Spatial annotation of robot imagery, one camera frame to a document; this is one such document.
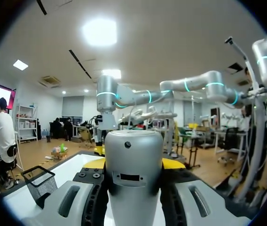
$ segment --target black wire basket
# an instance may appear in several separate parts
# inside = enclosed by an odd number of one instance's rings
[[[57,189],[55,173],[41,166],[35,166],[22,172],[21,175],[25,179],[34,201],[43,209],[45,199]]]

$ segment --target white shelving unit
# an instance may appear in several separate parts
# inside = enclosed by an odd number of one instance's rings
[[[17,140],[19,143],[21,141],[29,141],[29,140],[38,140],[37,137],[37,107],[30,107],[24,105],[18,105],[18,112],[16,115],[16,130],[17,130]],[[25,122],[34,122],[34,128],[25,128]]]

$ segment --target teal light ring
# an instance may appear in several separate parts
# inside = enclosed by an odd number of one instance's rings
[[[235,90],[235,94],[236,94],[235,101],[233,103],[231,103],[231,105],[235,105],[238,101],[238,93],[236,90]]]
[[[186,80],[185,80],[185,89],[186,89],[187,92],[190,92],[190,90],[188,89]]]
[[[267,59],[267,56],[263,56],[263,57],[261,57],[259,60],[257,60],[257,64],[259,64],[260,61],[261,61],[261,60],[264,60],[264,59]]]
[[[116,94],[113,93],[113,92],[101,92],[101,93],[98,93],[97,96],[100,96],[100,95],[103,95],[103,94],[111,94],[111,95],[116,96]]]
[[[149,90],[147,90],[148,94],[149,94],[149,104],[151,103],[152,101],[152,97],[151,97],[151,92]]]
[[[115,103],[118,107],[120,107],[120,108],[125,108],[125,107],[127,107],[127,106],[121,106],[121,105],[118,105],[117,103]]]
[[[221,82],[210,82],[210,83],[206,84],[206,87],[208,87],[208,86],[210,86],[210,85],[220,85],[220,86],[224,86],[224,84],[221,83]]]

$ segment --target ceiling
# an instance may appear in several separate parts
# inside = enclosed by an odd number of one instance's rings
[[[63,5],[68,1],[42,0],[47,15],[32,1],[0,45],[0,76],[36,85],[40,77],[55,76],[62,86],[45,90],[59,97],[63,90],[64,96],[94,96],[101,70],[115,68],[122,73],[119,82],[135,90],[158,90],[161,81],[209,70],[223,72],[225,84],[238,88],[234,82],[243,71],[231,75],[224,70],[235,62],[244,67],[243,59],[224,40],[233,36],[254,63],[251,45],[264,37],[255,19],[235,0],[73,0]],[[96,18],[116,21],[116,44],[95,47],[85,41],[83,26]],[[13,67],[17,59],[29,67],[24,71]]]

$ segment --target ceiling light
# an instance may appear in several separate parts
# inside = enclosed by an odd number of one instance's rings
[[[114,79],[121,79],[121,71],[118,69],[102,70],[102,75],[109,75],[114,77]]]
[[[88,44],[92,46],[109,46],[117,42],[117,27],[115,21],[97,19],[83,27],[83,34]]]
[[[20,60],[17,60],[14,64],[13,64],[14,67],[20,69],[21,71],[25,70],[28,65],[25,64],[24,62],[20,61]]]

